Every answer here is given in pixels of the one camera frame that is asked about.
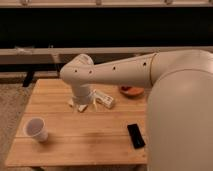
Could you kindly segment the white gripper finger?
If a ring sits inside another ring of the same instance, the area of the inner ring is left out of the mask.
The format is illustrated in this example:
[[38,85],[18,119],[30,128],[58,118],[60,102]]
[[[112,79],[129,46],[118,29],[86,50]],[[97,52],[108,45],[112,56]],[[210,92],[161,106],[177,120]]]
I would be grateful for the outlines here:
[[68,101],[68,104],[69,104],[71,107],[74,107],[74,102],[73,102],[72,99],[70,99],[70,100]]
[[78,106],[78,112],[84,112],[87,107],[88,107],[88,105],[79,105]]

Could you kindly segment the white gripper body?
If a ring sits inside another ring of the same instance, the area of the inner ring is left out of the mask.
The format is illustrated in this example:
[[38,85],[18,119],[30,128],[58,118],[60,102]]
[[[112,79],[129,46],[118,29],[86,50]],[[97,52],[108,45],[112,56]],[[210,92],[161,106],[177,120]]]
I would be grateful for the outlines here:
[[92,100],[92,90],[89,85],[72,85],[72,99],[78,105],[87,105]]

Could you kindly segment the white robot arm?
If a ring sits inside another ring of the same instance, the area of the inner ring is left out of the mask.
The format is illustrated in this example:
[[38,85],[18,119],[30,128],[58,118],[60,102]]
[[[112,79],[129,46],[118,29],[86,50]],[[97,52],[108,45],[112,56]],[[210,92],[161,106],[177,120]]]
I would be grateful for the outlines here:
[[213,53],[168,51],[99,65],[81,54],[60,77],[80,104],[93,83],[149,88],[148,171],[213,171]]

